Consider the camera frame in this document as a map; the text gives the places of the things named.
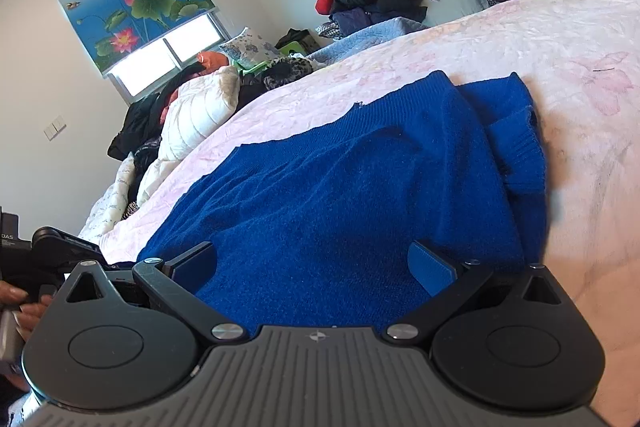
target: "patterned pillow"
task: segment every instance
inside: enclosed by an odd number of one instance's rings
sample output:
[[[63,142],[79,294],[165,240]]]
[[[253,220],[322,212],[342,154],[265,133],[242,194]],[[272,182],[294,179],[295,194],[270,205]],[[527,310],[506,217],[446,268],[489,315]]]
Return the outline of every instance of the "patterned pillow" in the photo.
[[[251,28],[245,28],[237,37],[220,44],[220,50],[245,70],[250,70],[266,60],[281,57],[280,52],[272,44]]]

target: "window pane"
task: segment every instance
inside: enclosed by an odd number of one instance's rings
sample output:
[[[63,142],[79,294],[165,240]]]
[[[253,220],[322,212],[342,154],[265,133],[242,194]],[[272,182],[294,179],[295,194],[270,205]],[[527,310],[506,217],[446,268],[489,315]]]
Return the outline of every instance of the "window pane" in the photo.
[[[193,55],[222,40],[222,36],[207,15],[201,15],[197,19],[187,22],[167,33],[164,38],[180,60],[188,60]]]
[[[161,39],[134,51],[111,68],[111,73],[120,79],[131,96],[136,96],[175,67],[171,52]]]

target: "blue sweater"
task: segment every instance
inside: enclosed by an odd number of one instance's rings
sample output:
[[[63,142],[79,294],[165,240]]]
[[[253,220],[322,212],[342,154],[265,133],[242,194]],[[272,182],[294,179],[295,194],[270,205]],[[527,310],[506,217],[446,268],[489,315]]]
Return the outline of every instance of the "blue sweater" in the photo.
[[[139,256],[201,241],[218,256],[197,296],[261,324],[383,327],[428,299],[414,239],[500,269],[537,262],[545,160],[526,86],[454,87],[441,71],[285,140],[242,145],[194,183]]]

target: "white puffer jacket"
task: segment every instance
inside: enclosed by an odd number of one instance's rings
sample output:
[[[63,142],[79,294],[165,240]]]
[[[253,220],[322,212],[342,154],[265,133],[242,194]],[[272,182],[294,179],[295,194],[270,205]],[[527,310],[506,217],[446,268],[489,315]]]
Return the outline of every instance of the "white puffer jacket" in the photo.
[[[145,172],[138,191],[138,206],[142,206],[161,183],[220,127],[238,106],[240,78],[233,66],[224,66],[215,73],[189,80],[178,89],[178,98],[169,106],[158,159]]]

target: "bed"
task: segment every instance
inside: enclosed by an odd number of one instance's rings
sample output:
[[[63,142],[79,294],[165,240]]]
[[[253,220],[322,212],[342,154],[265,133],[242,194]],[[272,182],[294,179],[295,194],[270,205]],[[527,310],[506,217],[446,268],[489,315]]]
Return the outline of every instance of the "bed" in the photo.
[[[606,350],[595,410],[632,425],[640,418],[640,0],[513,0],[267,92],[103,235],[103,254],[135,261],[178,198],[236,146],[335,121],[434,70],[455,84],[516,71],[529,88],[548,161],[545,264]]]

